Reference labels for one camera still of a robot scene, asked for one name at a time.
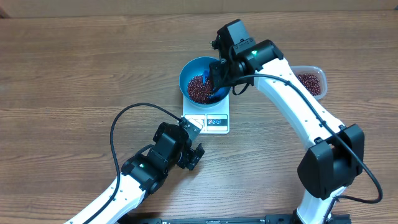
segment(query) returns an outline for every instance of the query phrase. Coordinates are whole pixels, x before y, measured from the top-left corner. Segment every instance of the white scale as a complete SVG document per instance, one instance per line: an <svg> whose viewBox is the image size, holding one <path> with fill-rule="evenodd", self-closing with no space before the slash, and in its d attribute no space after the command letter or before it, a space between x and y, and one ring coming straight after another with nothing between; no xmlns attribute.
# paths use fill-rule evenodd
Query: white scale
<svg viewBox="0 0 398 224"><path fill-rule="evenodd" d="M200 134L229 133L229 95L209 108L196 106L183 96L182 114L185 118L192 118L203 125Z"/></svg>

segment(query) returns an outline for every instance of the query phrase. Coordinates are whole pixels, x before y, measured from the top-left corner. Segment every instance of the transparent container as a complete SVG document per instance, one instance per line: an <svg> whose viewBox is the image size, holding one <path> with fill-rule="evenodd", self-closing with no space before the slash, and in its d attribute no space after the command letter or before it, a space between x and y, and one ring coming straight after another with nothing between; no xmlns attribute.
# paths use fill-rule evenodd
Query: transparent container
<svg viewBox="0 0 398 224"><path fill-rule="evenodd" d="M313 97L316 100L320 100L326 95L326 92L328 91L328 83L326 81L325 72L323 72L322 69L311 65L290 66L290 68L292 69L294 75L301 75L304 73L316 75L319 79L321 94Z"/></svg>

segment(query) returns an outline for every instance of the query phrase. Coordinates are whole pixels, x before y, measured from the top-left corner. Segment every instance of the plastic container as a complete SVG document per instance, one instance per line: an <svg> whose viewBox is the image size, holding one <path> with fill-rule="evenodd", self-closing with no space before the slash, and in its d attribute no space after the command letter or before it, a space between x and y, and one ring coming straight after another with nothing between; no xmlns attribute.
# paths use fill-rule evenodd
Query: plastic container
<svg viewBox="0 0 398 224"><path fill-rule="evenodd" d="M228 96L229 90L231 87L223 87L220 88L217 91L217 95L220 96L219 100L217 102L214 102L212 104L200 104L196 103L191 98L189 97L187 93L187 86L188 83L191 81L191 79L197 75L202 75L205 70L209 70L209 64L212 62L217 62L218 59L213 58L213 57L198 57L193 59L192 61L188 62L184 68L181 71L180 74L180 89L184 97L186 97L191 103L193 103L196 106L202 107L202 108L209 108L212 106L217 105L220 103L226 96Z"/></svg>
<svg viewBox="0 0 398 224"><path fill-rule="evenodd" d="M322 69L311 65L290 66L290 68L292 69L294 75L301 75L304 73L316 75L319 79L321 94L313 97L316 100L320 100L326 95L326 92L328 91L328 82L326 81L325 72L323 72Z"/></svg>

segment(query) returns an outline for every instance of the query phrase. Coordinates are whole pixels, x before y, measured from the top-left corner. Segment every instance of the white arm link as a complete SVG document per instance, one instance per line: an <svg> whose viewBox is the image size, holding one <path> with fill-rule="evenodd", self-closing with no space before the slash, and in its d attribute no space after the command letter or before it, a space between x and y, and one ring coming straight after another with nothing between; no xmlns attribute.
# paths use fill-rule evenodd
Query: white arm link
<svg viewBox="0 0 398 224"><path fill-rule="evenodd" d="M82 224L95 212L97 212L109 197L113 194L116 186L116 179L113 183L93 202L91 202L79 214L67 221L65 224ZM91 221L94 223L113 224L119 220L124 214L136 208L144 199L145 191L140 188L138 183L130 175L120 175L120 185L115 200L112 201L96 218Z"/></svg>
<svg viewBox="0 0 398 224"><path fill-rule="evenodd" d="M327 112L327 110L314 99L293 74L286 59L274 59L264 64L263 68L264 69L258 72L258 74L274 75L290 81L304 94L329 127L336 133L340 131L339 126L343 125L343 123ZM290 86L278 80L264 77L254 78L254 84L259 91L265 94L276 105L290 125L292 125L303 143L305 150L315 145L314 140L317 137L327 139L331 136L325 128L319 125L320 122L317 120L314 113L303 101L301 96ZM325 200L315 198L308 191L305 191L302 203L297 208L297 216L304 224L322 223L323 216L326 214L332 197L343 193L344 189L345 187L340 187L332 192L330 197Z"/></svg>

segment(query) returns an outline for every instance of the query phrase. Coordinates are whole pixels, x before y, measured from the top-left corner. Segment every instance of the wooden table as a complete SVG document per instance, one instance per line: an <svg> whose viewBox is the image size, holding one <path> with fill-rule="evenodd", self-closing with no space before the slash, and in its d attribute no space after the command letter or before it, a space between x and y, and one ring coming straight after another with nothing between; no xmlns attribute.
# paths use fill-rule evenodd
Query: wooden table
<svg viewBox="0 0 398 224"><path fill-rule="evenodd" d="M257 41L273 40L291 65L324 69L321 103L364 130L364 160L384 200L343 200L334 212L355 223L396 223L396 11L0 19L0 223L62 223L86 207L115 177L109 129L116 114L138 102L181 114L182 67L216 57L209 41L236 18ZM255 88L230 103L231 132L200 136L206 153L198 167L174 169L133 213L258 217L299 205L304 150L293 129ZM163 121L174 122L152 108L123 115L115 130L119 163L150 144ZM376 190L362 174L345 194L374 198Z"/></svg>

